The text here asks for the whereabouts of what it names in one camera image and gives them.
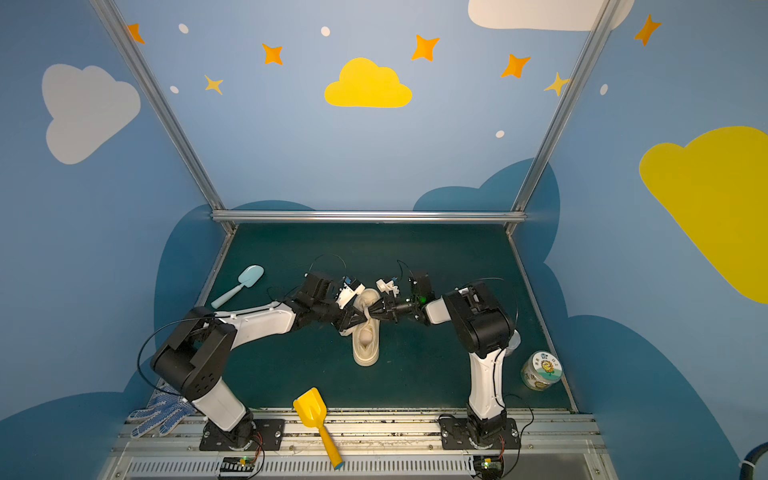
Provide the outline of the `white canvas sneaker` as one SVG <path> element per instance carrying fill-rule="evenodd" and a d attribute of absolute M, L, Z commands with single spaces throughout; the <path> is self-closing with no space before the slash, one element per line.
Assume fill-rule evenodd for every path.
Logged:
<path fill-rule="evenodd" d="M 380 352 L 380 321 L 370 319 L 352 332 L 353 357 L 362 367 L 374 365 Z"/>

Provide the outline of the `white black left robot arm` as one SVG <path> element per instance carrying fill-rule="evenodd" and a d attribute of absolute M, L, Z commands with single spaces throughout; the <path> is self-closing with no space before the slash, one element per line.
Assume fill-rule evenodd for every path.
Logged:
<path fill-rule="evenodd" d="M 288 300 L 235 312 L 192 309 L 154 354 L 150 367 L 208 418 L 203 450 L 256 448 L 250 410 L 222 379 L 231 351 L 255 340 L 285 334 L 314 321 L 345 332 L 366 320 L 360 295 L 342 300 Z"/>

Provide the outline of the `yellow toy shovel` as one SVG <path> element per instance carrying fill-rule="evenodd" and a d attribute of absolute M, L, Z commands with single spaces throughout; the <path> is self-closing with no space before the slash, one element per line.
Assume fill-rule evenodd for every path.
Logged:
<path fill-rule="evenodd" d="M 317 430 L 333 468 L 341 469 L 344 460 L 325 426 L 327 407 L 319 390 L 310 388 L 293 402 L 293 408 L 305 427 Z"/>

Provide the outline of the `back horizontal aluminium bar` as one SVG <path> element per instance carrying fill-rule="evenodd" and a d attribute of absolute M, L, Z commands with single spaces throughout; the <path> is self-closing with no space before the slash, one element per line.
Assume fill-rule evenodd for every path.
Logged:
<path fill-rule="evenodd" d="M 233 223 L 522 223 L 523 212 L 214 210 Z"/>

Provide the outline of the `round tin can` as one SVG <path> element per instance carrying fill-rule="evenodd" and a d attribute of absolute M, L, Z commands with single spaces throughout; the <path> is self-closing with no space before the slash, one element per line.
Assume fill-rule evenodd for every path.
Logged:
<path fill-rule="evenodd" d="M 533 353 L 521 369 L 521 378 L 527 388 L 533 391 L 545 391 L 563 377 L 563 368 L 559 359 L 551 352 Z"/>

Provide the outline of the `left green circuit board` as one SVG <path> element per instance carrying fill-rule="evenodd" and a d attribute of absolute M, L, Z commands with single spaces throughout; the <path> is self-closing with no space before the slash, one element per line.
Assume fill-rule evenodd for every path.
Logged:
<path fill-rule="evenodd" d="M 254 457 L 224 457 L 218 468 L 218 478 L 250 478 L 256 471 Z"/>

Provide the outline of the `green circuit board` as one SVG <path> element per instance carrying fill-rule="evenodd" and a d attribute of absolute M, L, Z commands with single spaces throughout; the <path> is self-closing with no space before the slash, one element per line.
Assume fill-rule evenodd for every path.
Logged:
<path fill-rule="evenodd" d="M 499 480 L 504 474 L 504 461 L 499 458 L 475 456 L 473 458 L 473 479 Z"/>
<path fill-rule="evenodd" d="M 250 478 L 256 471 L 254 457 L 224 457 L 218 468 L 218 478 Z"/>

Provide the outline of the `right green circuit board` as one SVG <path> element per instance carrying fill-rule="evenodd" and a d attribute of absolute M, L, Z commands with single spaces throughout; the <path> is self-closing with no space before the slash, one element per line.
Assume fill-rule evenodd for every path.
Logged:
<path fill-rule="evenodd" d="M 499 480 L 504 474 L 504 461 L 499 458 L 475 456 L 473 458 L 473 479 Z"/>

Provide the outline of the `left side aluminium floor rail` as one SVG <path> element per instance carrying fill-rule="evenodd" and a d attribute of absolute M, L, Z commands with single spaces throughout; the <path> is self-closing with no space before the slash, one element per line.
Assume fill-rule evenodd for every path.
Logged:
<path fill-rule="evenodd" d="M 204 307 L 211 293 L 211 290 L 215 284 L 216 278 L 221 270 L 221 267 L 228 255 L 231 244 L 237 232 L 237 227 L 234 227 L 233 231 L 226 233 L 222 245 L 214 259 L 214 263 L 206 277 L 206 281 L 203 284 L 202 290 L 197 297 L 194 307 Z"/>

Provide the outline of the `aluminium floor rail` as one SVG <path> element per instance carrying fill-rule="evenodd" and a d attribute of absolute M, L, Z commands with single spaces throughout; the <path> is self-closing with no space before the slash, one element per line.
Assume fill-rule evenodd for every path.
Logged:
<path fill-rule="evenodd" d="M 529 300 L 530 300 L 530 302 L 532 304 L 532 308 L 534 310 L 534 313 L 535 313 L 537 321 L 538 321 L 538 323 L 540 325 L 540 328 L 541 328 L 541 330 L 543 332 L 543 335 L 545 336 L 545 339 L 546 339 L 546 342 L 547 342 L 547 345 L 548 345 L 548 350 L 551 353 L 555 354 L 556 356 L 559 356 L 559 354 L 558 354 L 558 352 L 557 352 L 557 350 L 555 348 L 555 345 L 553 343 L 552 337 L 550 335 L 550 332 L 549 332 L 548 326 L 546 324 L 545 318 L 544 318 L 544 316 L 542 314 L 542 311 L 540 309 L 540 305 L 539 305 L 539 303 L 537 301 L 537 298 L 536 298 L 533 286 L 532 286 L 532 284 L 530 282 L 529 276 L 528 276 L 527 271 L 525 269 L 525 265 L 524 265 L 524 263 L 522 261 L 522 257 L 520 256 L 520 253 L 519 253 L 518 248 L 516 246 L 516 243 L 515 243 L 515 240 L 514 240 L 515 228 L 516 228 L 516 224 L 512 224 L 512 223 L 506 224 L 505 227 L 504 227 L 505 234 L 507 236 L 508 242 L 510 244 L 510 247 L 512 249 L 513 255 L 514 255 L 515 260 L 517 262 L 518 268 L 520 270 L 520 273 L 521 273 L 521 276 L 522 276 L 522 279 L 523 279 L 523 283 L 524 283 L 525 288 L 526 288 L 527 296 L 528 296 L 528 298 L 529 298 Z M 570 388 L 570 385 L 568 383 L 568 379 L 567 379 L 566 376 L 562 377 L 561 383 L 564 385 L 565 393 L 568 396 L 568 400 L 569 400 L 569 404 L 570 404 L 569 411 L 571 413 L 573 413 L 573 414 L 579 413 L 580 410 L 578 409 L 578 405 L 577 405 L 577 403 L 575 401 L 575 398 L 573 396 L 572 390 Z"/>
<path fill-rule="evenodd" d="M 216 278 L 221 270 L 221 267 L 228 255 L 231 244 L 237 232 L 237 227 L 234 227 L 233 231 L 226 233 L 222 245 L 214 259 L 214 263 L 206 277 L 206 281 L 203 284 L 202 290 L 197 297 L 194 307 L 204 307 L 211 293 L 211 290 L 215 284 Z"/>

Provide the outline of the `right side aluminium floor rail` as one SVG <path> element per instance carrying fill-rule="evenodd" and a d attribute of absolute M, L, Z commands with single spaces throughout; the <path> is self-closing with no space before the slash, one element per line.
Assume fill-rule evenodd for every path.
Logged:
<path fill-rule="evenodd" d="M 530 302 L 532 304 L 532 308 L 534 310 L 534 313 L 535 313 L 537 321 L 538 321 L 538 323 L 540 325 L 540 328 L 541 328 L 541 330 L 543 332 L 543 335 L 545 336 L 545 339 L 546 339 L 546 342 L 547 342 L 547 345 L 548 345 L 548 350 L 551 353 L 555 354 L 556 356 L 559 356 L 559 354 L 558 354 L 558 352 L 557 352 L 557 350 L 555 348 L 555 345 L 553 343 L 552 337 L 550 335 L 550 332 L 549 332 L 548 326 L 546 324 L 545 318 L 544 318 L 544 316 L 542 314 L 542 311 L 540 309 L 540 305 L 539 305 L 539 303 L 537 301 L 537 298 L 536 298 L 533 286 L 532 286 L 532 284 L 530 282 L 529 276 L 528 276 L 527 271 L 525 269 L 525 265 L 524 265 L 524 263 L 522 261 L 522 257 L 520 256 L 520 253 L 519 253 L 518 248 L 516 246 L 516 243 L 515 243 L 515 240 L 514 240 L 515 228 L 516 228 L 516 224 L 512 224 L 512 223 L 506 224 L 505 227 L 504 227 L 505 234 L 507 236 L 508 242 L 510 244 L 510 247 L 512 249 L 513 255 L 514 255 L 515 260 L 517 262 L 518 268 L 520 270 L 520 273 L 521 273 L 521 276 L 522 276 L 522 279 L 523 279 L 523 283 L 524 283 L 525 288 L 526 288 L 527 296 L 528 296 L 528 298 L 529 298 L 529 300 L 530 300 Z M 577 403 L 575 401 L 575 398 L 573 396 L 572 390 L 570 388 L 570 385 L 568 383 L 568 379 L 567 379 L 566 376 L 562 377 L 561 383 L 564 385 L 565 393 L 568 396 L 568 400 L 569 400 L 569 404 L 570 404 L 569 411 L 571 413 L 573 413 L 573 414 L 579 413 L 580 410 L 578 409 L 578 405 L 577 405 Z"/>

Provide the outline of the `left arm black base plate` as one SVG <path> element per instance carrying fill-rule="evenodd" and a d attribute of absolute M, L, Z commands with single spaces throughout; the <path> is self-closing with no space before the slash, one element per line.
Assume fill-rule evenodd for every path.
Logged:
<path fill-rule="evenodd" d="M 212 421 L 203 429 L 199 450 L 204 452 L 250 452 L 261 448 L 264 451 L 280 449 L 285 429 L 283 419 L 241 420 L 233 430 L 225 431 Z"/>

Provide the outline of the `left aluminium frame post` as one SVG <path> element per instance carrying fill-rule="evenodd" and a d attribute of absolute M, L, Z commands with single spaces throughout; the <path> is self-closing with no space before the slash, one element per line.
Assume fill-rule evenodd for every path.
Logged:
<path fill-rule="evenodd" d="M 190 140 L 175 116 L 164 90 L 152 73 L 144 58 L 140 44 L 135 41 L 114 1 L 91 0 L 101 23 L 124 59 L 129 70 L 141 87 L 149 104 L 161 125 L 176 148 L 181 160 L 191 174 L 198 189 L 212 210 L 225 210 L 226 207 L 206 172 L 203 163 L 195 152 Z"/>

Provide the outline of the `aluminium frame post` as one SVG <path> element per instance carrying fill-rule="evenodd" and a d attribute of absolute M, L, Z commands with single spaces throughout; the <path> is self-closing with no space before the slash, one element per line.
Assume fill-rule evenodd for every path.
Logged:
<path fill-rule="evenodd" d="M 597 64 L 600 54 L 613 29 L 614 20 L 619 15 L 622 1 L 604 1 L 586 42 L 577 58 L 571 73 L 571 81 L 560 96 L 552 120 L 546 130 L 543 141 L 535 155 L 510 211 L 513 224 L 523 223 L 526 209 L 548 165 L 558 141 L 578 103 L 588 79 Z"/>
<path fill-rule="evenodd" d="M 203 163 L 195 152 L 190 140 L 175 116 L 164 90 L 152 73 L 144 58 L 140 44 L 135 41 L 114 1 L 91 0 L 101 23 L 124 59 L 129 70 L 141 87 L 149 104 L 161 125 L 176 148 L 181 160 L 191 174 L 198 189 L 212 210 L 225 210 L 226 207 L 206 172 Z"/>

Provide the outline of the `right aluminium frame post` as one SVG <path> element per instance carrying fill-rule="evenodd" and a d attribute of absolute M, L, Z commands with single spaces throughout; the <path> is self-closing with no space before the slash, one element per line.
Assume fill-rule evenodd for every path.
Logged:
<path fill-rule="evenodd" d="M 526 209 L 548 165 L 558 141 L 578 103 L 588 79 L 597 64 L 600 54 L 613 29 L 614 20 L 619 15 L 622 1 L 604 1 L 586 42 L 577 58 L 571 73 L 571 81 L 560 96 L 552 120 L 546 130 L 543 141 L 535 155 L 510 211 L 513 224 L 523 223 Z"/>

